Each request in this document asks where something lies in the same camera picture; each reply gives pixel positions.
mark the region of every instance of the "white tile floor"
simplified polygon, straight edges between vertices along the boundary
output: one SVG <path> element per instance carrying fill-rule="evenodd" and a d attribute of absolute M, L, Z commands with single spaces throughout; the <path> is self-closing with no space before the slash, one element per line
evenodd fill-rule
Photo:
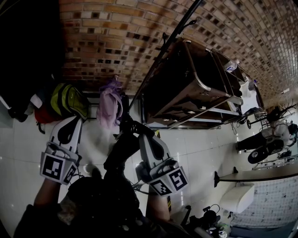
<path fill-rule="evenodd" d="M 13 129 L 0 129 L 0 219 L 10 235 L 27 204 L 33 203 L 43 182 L 39 175 L 40 155 L 45 150 L 53 126 L 46 125 L 46 135 L 43 135 L 38 131 L 34 116 L 30 116 L 24 123 L 15 121 Z M 260 124 L 254 124 L 251 130 L 246 125 L 236 129 L 237 135 L 234 135 L 230 124 L 222 126 L 221 130 L 160 131 L 161 139 L 169 147 L 171 156 L 183 166 L 190 182 L 189 187 L 171 197 L 173 217 L 181 219 L 179 214 L 186 205 L 192 205 L 192 214 L 200 217 L 203 208 L 219 203 L 222 195 L 234 184 L 221 182 L 214 188 L 214 171 L 221 176 L 231 173 L 233 166 L 239 170 L 252 168 L 247 162 L 248 154 L 237 154 L 233 143 L 258 133 Z M 83 174 L 88 175 L 90 168 L 85 165 L 89 164 L 97 166 L 104 174 L 103 163 L 115 143 L 113 133 L 117 131 L 105 130 L 96 121 L 84 123 L 79 146 L 83 157 L 80 171 Z M 137 152 L 126 163 L 125 175 L 131 181 L 137 182 L 135 167 L 140 161 L 140 153 Z M 61 186 L 60 200 L 66 193 L 67 187 Z M 147 197 L 138 195 L 144 211 Z"/>

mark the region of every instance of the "hanging cloth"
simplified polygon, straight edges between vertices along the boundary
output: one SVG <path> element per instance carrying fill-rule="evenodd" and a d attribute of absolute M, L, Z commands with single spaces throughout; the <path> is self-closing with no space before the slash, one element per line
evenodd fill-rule
<path fill-rule="evenodd" d="M 102 127 L 111 129 L 120 124 L 123 107 L 120 90 L 122 84 L 118 81 L 119 76 L 115 75 L 107 85 L 99 89 L 99 106 L 96 111 L 96 118 Z"/>

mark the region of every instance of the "black pants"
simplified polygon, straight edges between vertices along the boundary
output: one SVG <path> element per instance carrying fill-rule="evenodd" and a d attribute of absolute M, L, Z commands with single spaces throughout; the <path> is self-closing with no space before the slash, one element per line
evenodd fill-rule
<path fill-rule="evenodd" d="M 262 136 L 262 133 L 251 136 L 247 139 L 238 142 L 237 148 L 238 150 L 251 150 L 257 149 L 260 146 L 266 145 L 267 139 Z"/>

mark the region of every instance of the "wheel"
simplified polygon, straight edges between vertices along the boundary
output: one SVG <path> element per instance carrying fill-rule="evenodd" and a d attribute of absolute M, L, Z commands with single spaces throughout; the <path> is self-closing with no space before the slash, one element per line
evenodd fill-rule
<path fill-rule="evenodd" d="M 256 164 L 266 159 L 267 157 L 268 157 L 267 147 L 262 146 L 250 153 L 250 155 L 248 156 L 248 162 L 250 162 L 251 164 Z"/>
<path fill-rule="evenodd" d="M 251 122 L 249 120 L 246 121 L 248 129 L 251 129 Z"/>

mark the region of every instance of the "tiled wall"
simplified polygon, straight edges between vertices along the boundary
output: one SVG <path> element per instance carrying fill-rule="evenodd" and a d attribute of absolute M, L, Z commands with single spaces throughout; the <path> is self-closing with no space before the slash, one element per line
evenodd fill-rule
<path fill-rule="evenodd" d="M 119 74 L 134 94 L 191 0 L 60 0 L 64 79 L 97 90 Z M 297 89 L 298 8 L 292 0 L 205 0 L 181 37 L 215 48 L 258 81 L 266 107 Z M 287 95 L 280 93 L 290 88 Z"/>

